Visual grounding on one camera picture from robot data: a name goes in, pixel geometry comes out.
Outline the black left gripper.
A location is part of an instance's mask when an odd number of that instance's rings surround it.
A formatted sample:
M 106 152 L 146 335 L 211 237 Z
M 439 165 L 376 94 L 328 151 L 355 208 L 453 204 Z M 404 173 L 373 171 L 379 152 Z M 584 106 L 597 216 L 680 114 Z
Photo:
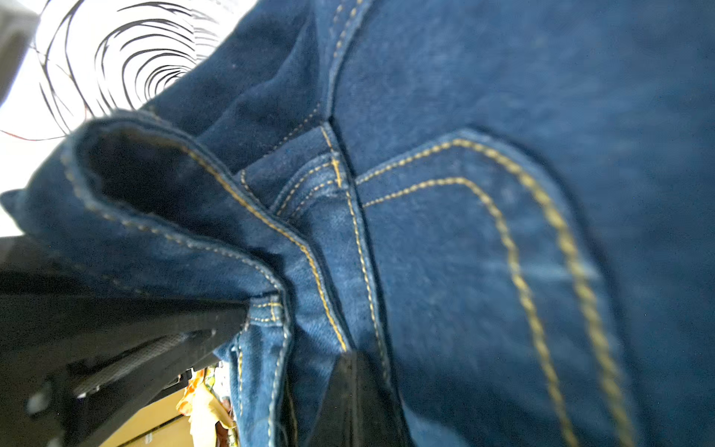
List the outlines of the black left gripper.
M 1 443 L 102 444 L 247 316 L 238 302 L 94 294 L 28 238 L 2 238 Z

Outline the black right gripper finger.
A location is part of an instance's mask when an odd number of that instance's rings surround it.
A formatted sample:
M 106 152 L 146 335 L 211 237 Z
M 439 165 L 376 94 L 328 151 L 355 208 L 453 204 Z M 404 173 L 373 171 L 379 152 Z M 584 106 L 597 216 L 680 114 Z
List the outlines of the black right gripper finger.
M 398 407 L 383 392 L 367 355 L 351 351 L 333 366 L 308 446 L 411 446 Z

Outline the dark blue skirt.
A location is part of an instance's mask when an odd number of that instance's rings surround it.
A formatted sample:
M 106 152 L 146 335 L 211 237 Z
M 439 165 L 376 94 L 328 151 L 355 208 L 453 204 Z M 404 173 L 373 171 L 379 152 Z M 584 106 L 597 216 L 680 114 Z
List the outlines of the dark blue skirt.
M 711 1 L 50 1 L 1 197 L 99 292 L 236 299 L 245 446 L 366 359 L 406 446 L 714 443 Z

